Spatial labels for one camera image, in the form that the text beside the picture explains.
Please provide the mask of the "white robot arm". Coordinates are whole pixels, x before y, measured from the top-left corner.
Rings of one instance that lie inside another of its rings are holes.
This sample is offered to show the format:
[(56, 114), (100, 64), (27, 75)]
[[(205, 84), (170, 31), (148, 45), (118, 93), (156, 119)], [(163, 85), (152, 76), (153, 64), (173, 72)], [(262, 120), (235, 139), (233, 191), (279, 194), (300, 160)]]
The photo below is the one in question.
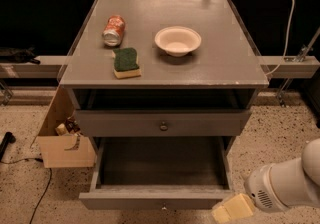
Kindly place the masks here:
[(285, 212), (293, 207), (320, 207), (320, 139), (308, 142), (301, 156), (255, 169), (245, 179), (245, 193), (236, 194), (214, 207), (218, 224), (251, 217), (256, 209)]

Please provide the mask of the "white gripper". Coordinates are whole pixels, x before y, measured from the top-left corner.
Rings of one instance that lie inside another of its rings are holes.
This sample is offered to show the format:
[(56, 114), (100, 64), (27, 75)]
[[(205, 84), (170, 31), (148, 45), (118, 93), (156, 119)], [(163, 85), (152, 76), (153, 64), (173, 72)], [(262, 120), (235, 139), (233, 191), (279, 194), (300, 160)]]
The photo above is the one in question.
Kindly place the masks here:
[(287, 206), (279, 200), (273, 190), (270, 178), (271, 167), (272, 164), (268, 164), (252, 171), (244, 182), (249, 196), (240, 193), (225, 200), (212, 210), (213, 219), (218, 224), (225, 224), (251, 217), (255, 212), (255, 206), (266, 213), (286, 211)]

